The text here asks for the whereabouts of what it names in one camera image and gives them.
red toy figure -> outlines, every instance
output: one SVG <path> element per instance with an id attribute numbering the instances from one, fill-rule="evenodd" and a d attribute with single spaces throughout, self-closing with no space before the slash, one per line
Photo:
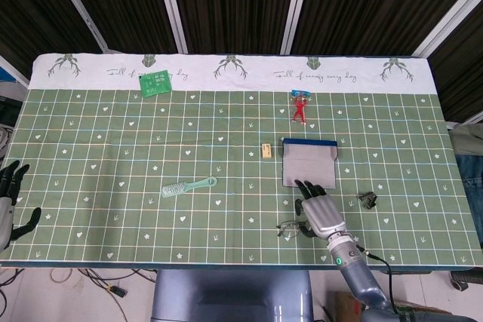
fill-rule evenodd
<path id="1" fill-rule="evenodd" d="M 305 124 L 305 117 L 303 115 L 303 108 L 307 105 L 307 99 L 305 97 L 295 97 L 294 98 L 294 105 L 297 107 L 297 111 L 294 114 L 294 117 L 292 118 L 292 121 L 296 121 L 297 115 L 300 115 L 302 118 L 302 123 Z"/>

blue cloth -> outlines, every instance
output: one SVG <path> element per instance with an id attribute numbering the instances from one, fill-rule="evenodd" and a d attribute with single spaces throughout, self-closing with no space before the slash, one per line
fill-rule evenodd
<path id="1" fill-rule="evenodd" d="M 456 155 L 460 175 L 483 248 L 483 156 Z"/>

floor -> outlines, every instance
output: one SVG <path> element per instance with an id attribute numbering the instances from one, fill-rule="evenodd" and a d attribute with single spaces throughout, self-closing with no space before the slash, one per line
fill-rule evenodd
<path id="1" fill-rule="evenodd" d="M 11 322 L 101 322 L 123 321 L 122 313 L 111 297 L 74 269 L 70 278 L 61 284 L 52 276 L 64 279 L 68 269 L 30 269 L 3 290 L 8 298 L 5 319 Z M 98 270 L 104 278 L 126 275 L 121 269 Z M 10 277 L 12 270 L 0 270 L 0 281 Z M 387 276 L 376 272 L 376 278 L 387 294 Z M 325 318 L 321 307 L 331 309 L 333 292 L 348 290 L 338 271 L 311 271 L 312 297 L 315 318 Z M 154 284 L 134 275 L 115 282 L 128 294 L 118 299 L 129 322 L 149 322 Z M 396 275 L 394 297 L 421 305 L 438 307 L 454 314 L 483 321 L 481 296 L 483 285 L 470 284 L 465 292 L 455 290 L 449 283 L 447 272 L 424 275 Z"/>

black small object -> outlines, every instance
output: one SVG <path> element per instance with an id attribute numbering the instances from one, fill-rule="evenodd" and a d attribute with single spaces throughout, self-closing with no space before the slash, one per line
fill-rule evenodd
<path id="1" fill-rule="evenodd" d="M 376 206 L 377 195 L 373 192 L 366 192 L 358 197 L 362 201 L 362 206 L 366 209 L 372 209 Z"/>
<path id="2" fill-rule="evenodd" d="M 123 290 L 121 287 L 117 286 L 109 286 L 109 292 L 114 293 L 119 297 L 124 297 L 127 293 L 127 290 Z"/>

table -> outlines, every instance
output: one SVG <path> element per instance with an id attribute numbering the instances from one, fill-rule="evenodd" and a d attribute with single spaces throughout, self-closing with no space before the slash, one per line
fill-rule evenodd
<path id="1" fill-rule="evenodd" d="M 163 69 L 173 92 L 142 98 L 137 76 Z M 313 93 L 305 125 L 290 121 L 294 88 Z M 334 268 L 324 241 L 277 237 L 299 195 L 281 184 L 284 137 L 337 141 L 330 193 L 396 268 L 482 264 L 426 60 L 45 54 L 7 161 L 31 165 L 15 223 L 37 206 L 42 219 L 2 265 Z M 218 184 L 160 196 L 207 176 Z"/>

